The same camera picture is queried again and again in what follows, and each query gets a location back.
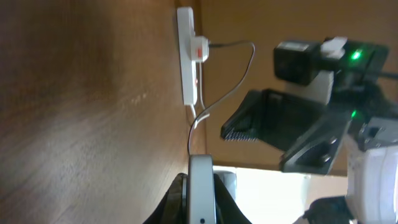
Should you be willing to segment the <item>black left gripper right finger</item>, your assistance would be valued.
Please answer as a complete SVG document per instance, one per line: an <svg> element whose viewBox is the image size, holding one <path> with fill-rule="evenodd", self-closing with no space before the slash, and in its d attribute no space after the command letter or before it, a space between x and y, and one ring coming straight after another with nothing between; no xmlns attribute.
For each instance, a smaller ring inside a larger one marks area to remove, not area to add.
<svg viewBox="0 0 398 224"><path fill-rule="evenodd" d="M251 224L242 211L240 211L220 177L214 174L213 178L218 221L224 224Z"/></svg>

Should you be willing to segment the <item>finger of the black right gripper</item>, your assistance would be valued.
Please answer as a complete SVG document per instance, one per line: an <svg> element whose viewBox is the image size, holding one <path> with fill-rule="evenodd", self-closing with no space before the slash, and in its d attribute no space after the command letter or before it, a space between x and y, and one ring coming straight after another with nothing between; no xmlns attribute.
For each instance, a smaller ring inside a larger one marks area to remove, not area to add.
<svg viewBox="0 0 398 224"><path fill-rule="evenodd" d="M283 155L279 169L286 173L327 175L350 124L349 112L323 114Z"/></svg>
<svg viewBox="0 0 398 224"><path fill-rule="evenodd" d="M288 151L326 113L326 105L272 89L250 90L221 127L225 141L262 141Z"/></svg>

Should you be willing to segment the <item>blue Galaxy smartphone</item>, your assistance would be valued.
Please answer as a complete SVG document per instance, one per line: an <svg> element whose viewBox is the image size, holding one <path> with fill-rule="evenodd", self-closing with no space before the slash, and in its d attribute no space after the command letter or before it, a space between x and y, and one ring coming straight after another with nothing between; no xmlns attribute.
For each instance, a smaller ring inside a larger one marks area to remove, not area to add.
<svg viewBox="0 0 398 224"><path fill-rule="evenodd" d="M189 159L187 223L216 224L213 161L208 154L194 154Z"/></svg>

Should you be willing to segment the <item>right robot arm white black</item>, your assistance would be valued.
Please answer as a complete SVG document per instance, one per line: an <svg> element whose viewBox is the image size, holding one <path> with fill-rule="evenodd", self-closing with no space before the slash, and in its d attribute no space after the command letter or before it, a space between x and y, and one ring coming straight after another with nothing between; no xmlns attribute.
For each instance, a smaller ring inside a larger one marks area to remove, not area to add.
<svg viewBox="0 0 398 224"><path fill-rule="evenodd" d="M345 137L348 189L320 198L299 223L397 222L397 103L379 77L385 45L327 38L286 40L273 51L274 74L284 91L251 90L221 128L225 141L262 141L282 151L279 169L327 175Z"/></svg>

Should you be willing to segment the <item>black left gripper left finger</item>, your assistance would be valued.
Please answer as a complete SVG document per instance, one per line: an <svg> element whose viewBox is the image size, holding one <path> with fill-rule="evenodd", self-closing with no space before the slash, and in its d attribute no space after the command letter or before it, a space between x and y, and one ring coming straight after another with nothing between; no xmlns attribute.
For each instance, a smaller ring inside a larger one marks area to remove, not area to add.
<svg viewBox="0 0 398 224"><path fill-rule="evenodd" d="M155 210L143 224L184 224L186 223L183 208L183 180L187 174L179 173L175 176L170 187Z"/></svg>

